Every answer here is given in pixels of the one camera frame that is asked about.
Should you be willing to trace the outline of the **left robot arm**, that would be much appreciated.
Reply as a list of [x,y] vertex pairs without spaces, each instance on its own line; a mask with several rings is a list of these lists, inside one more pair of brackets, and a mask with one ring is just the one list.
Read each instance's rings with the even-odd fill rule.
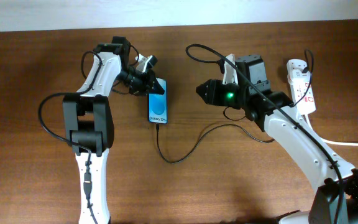
[[98,44],[92,54],[93,66],[83,86],[63,99],[65,133],[72,143],[81,182],[80,223],[110,223],[106,195],[106,165],[114,142],[114,123],[109,94],[116,81],[129,94],[164,94],[152,67],[157,59],[137,55],[138,64],[129,63],[131,43],[115,36],[111,43]]

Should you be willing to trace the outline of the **blue Samsung Galaxy smartphone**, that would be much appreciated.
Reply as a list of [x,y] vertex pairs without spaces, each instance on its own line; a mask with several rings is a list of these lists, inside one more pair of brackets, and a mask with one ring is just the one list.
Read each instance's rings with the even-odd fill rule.
[[164,94],[149,94],[149,121],[151,123],[167,124],[167,82],[157,78],[165,91]]

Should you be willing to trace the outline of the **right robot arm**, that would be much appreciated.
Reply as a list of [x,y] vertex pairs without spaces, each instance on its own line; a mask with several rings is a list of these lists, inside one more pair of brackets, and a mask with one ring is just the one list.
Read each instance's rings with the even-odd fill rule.
[[224,77],[196,88],[208,105],[244,110],[245,116],[287,151],[315,192],[310,210],[272,223],[358,223],[358,169],[335,153],[306,123],[294,102],[272,91],[259,55],[218,60]]

